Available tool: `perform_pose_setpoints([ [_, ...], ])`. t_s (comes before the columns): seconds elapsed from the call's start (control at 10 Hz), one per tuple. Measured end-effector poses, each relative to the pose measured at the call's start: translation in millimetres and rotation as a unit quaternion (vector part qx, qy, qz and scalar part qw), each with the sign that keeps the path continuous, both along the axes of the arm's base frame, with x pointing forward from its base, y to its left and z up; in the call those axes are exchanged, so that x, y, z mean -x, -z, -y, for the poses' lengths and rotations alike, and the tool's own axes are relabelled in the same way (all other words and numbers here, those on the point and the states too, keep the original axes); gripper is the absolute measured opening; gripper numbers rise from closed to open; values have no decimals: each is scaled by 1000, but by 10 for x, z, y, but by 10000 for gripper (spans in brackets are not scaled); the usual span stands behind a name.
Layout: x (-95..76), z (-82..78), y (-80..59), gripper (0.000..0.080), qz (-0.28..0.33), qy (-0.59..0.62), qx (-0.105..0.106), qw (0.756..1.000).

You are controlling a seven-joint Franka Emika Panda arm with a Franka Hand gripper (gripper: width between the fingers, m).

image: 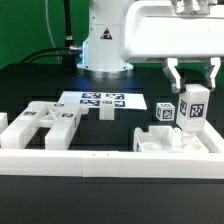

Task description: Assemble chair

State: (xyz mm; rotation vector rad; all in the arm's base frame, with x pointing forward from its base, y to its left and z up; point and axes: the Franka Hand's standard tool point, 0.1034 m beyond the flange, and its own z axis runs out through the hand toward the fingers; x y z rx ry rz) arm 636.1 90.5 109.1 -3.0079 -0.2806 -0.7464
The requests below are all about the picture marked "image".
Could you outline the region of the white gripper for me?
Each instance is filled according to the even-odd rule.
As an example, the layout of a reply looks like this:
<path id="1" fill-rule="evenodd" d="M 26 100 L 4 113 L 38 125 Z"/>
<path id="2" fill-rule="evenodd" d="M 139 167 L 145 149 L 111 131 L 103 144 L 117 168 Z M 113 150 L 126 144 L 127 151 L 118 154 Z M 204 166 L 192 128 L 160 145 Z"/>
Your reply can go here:
<path id="1" fill-rule="evenodd" d="M 132 63 L 166 58 L 163 72 L 173 93 L 185 91 L 185 80 L 176 69 L 178 59 L 210 57 L 205 78 L 214 91 L 219 57 L 224 57 L 224 5 L 211 5 L 209 15 L 176 14 L 170 0 L 136 1 L 122 21 L 120 56 Z"/>

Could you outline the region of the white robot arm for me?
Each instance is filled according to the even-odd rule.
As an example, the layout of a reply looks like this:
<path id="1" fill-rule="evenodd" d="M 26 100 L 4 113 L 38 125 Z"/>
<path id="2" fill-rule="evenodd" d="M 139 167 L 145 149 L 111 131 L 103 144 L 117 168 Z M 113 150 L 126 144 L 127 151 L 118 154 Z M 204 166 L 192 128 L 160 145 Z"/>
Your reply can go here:
<path id="1" fill-rule="evenodd" d="M 161 63 L 175 93 L 179 63 L 203 61 L 209 89 L 224 61 L 224 0 L 90 0 L 80 69 L 116 77 L 135 63 Z"/>

